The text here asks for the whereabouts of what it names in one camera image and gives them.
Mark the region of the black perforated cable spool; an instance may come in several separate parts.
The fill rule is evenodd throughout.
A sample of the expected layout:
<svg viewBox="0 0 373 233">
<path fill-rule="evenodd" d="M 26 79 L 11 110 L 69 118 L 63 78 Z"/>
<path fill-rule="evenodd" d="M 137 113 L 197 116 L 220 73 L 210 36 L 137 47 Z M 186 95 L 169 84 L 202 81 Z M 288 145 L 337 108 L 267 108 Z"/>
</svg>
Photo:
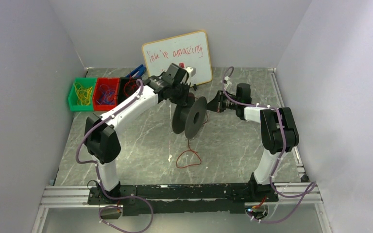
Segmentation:
<svg viewBox="0 0 373 233">
<path fill-rule="evenodd" d="M 187 139 L 192 139 L 203 125 L 207 99 L 189 96 L 187 100 L 186 106 L 176 105 L 171 125 L 175 134 L 184 132 Z"/>
</svg>

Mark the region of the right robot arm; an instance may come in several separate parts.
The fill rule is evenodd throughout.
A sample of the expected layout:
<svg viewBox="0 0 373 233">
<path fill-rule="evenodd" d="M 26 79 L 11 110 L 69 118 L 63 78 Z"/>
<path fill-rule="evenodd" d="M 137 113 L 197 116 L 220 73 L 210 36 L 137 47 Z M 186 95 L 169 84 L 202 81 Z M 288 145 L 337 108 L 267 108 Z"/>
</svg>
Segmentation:
<svg viewBox="0 0 373 233">
<path fill-rule="evenodd" d="M 219 90 L 207 104 L 207 110 L 212 112 L 221 113 L 226 109 L 234 110 L 241 120 L 260 124 L 264 151 L 253 177 L 257 184 L 269 185 L 277 192 L 274 185 L 277 169 L 285 155 L 299 144 L 299 134 L 291 109 L 253 104 L 251 86 L 247 83 L 237 84 L 234 95 L 225 89 Z"/>
</svg>

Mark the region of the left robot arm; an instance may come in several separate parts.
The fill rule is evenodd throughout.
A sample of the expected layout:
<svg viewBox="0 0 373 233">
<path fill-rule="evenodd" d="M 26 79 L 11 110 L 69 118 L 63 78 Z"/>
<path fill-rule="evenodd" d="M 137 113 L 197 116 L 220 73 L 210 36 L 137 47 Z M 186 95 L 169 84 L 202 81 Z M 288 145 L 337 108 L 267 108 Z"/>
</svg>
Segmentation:
<svg viewBox="0 0 373 233">
<path fill-rule="evenodd" d="M 117 175 L 116 159 L 121 152 L 119 133 L 138 116 L 164 100 L 181 107 L 190 103 L 188 99 L 191 83 L 189 78 L 196 73 L 194 67 L 170 64 L 158 76 L 137 79 L 138 89 L 112 110 L 100 116 L 86 119 L 85 134 L 81 145 L 85 145 L 92 157 L 97 173 L 97 185 L 108 198 L 121 196 L 121 183 Z"/>
</svg>

